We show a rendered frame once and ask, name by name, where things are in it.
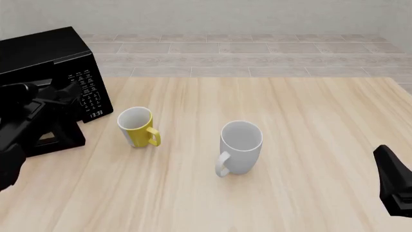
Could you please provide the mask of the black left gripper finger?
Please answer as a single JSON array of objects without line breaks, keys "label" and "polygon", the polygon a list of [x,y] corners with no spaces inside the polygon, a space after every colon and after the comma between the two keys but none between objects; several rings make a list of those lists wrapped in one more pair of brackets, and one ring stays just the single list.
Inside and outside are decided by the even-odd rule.
[{"label": "black left gripper finger", "polygon": [[58,97],[80,97],[80,84],[72,82],[67,87],[57,90],[56,94]]},{"label": "black left gripper finger", "polygon": [[67,97],[61,97],[60,102],[63,104],[67,104],[68,106],[71,107],[81,107],[80,104],[81,96],[67,96]]}]

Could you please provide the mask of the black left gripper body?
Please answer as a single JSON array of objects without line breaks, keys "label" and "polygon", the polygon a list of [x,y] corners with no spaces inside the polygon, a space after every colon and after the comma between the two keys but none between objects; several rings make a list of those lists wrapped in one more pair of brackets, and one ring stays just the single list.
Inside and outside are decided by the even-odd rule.
[{"label": "black left gripper body", "polygon": [[51,116],[53,113],[62,115],[64,113],[64,104],[61,102],[63,96],[62,90],[57,90],[53,86],[48,86],[39,91],[29,104],[31,112],[28,119],[34,119],[39,116]]}]

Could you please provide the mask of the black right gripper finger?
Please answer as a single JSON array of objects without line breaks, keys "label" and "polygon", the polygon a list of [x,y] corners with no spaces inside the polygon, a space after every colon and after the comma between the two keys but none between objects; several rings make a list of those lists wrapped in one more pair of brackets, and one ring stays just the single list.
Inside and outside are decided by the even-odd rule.
[{"label": "black right gripper finger", "polygon": [[381,144],[373,156],[379,174],[380,195],[412,192],[412,171],[388,146]]}]

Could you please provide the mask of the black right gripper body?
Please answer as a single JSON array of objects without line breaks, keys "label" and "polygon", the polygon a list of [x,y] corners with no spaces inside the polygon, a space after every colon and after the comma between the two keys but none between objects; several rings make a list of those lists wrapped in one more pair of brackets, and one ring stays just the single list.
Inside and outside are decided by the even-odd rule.
[{"label": "black right gripper body", "polygon": [[380,191],[379,197],[390,216],[412,217],[412,188],[396,193]]}]

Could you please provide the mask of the black microwave oven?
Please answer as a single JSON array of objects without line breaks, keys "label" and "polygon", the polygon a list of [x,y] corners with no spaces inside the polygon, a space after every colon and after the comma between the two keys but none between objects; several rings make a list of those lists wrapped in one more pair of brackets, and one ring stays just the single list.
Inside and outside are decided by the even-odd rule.
[{"label": "black microwave oven", "polygon": [[0,41],[0,86],[19,82],[58,90],[79,83],[83,123],[113,112],[93,53],[70,26]]}]

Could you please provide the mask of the yellow and white mug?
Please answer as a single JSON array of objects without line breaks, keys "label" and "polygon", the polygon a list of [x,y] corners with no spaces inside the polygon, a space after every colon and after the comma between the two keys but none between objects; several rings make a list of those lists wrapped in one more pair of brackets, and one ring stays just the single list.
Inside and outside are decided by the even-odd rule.
[{"label": "yellow and white mug", "polygon": [[153,114],[145,107],[133,107],[123,111],[117,118],[117,124],[127,142],[135,148],[148,144],[161,145],[161,136],[153,128]]}]

